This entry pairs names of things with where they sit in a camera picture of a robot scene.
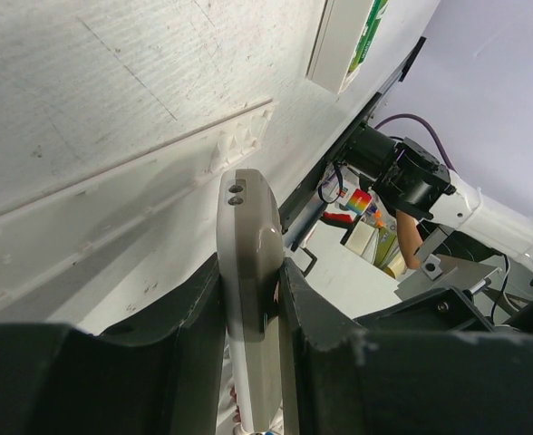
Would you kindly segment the white remote control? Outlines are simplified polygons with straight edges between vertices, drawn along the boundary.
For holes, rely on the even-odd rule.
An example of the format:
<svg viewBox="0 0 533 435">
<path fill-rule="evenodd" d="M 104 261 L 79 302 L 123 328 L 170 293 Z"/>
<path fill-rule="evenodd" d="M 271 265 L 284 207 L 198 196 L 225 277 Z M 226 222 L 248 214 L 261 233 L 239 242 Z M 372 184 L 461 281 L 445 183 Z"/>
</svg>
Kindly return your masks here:
<svg viewBox="0 0 533 435">
<path fill-rule="evenodd" d="M 386 1 L 327 1 L 306 78 L 339 94 L 354 79 L 387 9 Z"/>
</svg>

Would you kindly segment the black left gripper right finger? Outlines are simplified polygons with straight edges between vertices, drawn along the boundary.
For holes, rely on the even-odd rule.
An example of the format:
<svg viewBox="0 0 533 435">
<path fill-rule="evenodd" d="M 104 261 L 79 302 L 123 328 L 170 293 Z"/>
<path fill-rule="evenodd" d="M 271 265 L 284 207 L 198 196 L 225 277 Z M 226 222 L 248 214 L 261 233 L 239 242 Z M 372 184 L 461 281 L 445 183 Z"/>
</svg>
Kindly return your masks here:
<svg viewBox="0 0 533 435">
<path fill-rule="evenodd" d="M 287 434 L 533 434 L 533 323 L 437 288 L 351 319 L 279 271 Z"/>
</svg>

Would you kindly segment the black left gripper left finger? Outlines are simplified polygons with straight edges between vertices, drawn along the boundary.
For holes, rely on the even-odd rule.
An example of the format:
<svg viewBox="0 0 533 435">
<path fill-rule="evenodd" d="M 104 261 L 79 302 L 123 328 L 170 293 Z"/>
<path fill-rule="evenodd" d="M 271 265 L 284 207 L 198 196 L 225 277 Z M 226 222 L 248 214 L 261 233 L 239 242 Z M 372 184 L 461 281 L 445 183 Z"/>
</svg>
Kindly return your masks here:
<svg viewBox="0 0 533 435">
<path fill-rule="evenodd" d="M 218 260 L 102 333 L 0 324 L 0 434 L 212 434 L 225 342 Z"/>
</svg>

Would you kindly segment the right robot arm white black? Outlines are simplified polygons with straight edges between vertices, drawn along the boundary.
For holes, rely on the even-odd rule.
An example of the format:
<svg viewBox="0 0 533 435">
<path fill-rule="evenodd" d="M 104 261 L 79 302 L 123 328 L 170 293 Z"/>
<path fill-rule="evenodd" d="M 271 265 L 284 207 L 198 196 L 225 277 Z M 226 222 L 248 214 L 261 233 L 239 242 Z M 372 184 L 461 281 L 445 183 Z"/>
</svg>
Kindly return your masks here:
<svg viewBox="0 0 533 435">
<path fill-rule="evenodd" d="M 394 140 L 364 124 L 340 161 L 362 172 L 389 207 L 460 231 L 533 274 L 533 217 L 487 197 L 414 140 Z"/>
</svg>

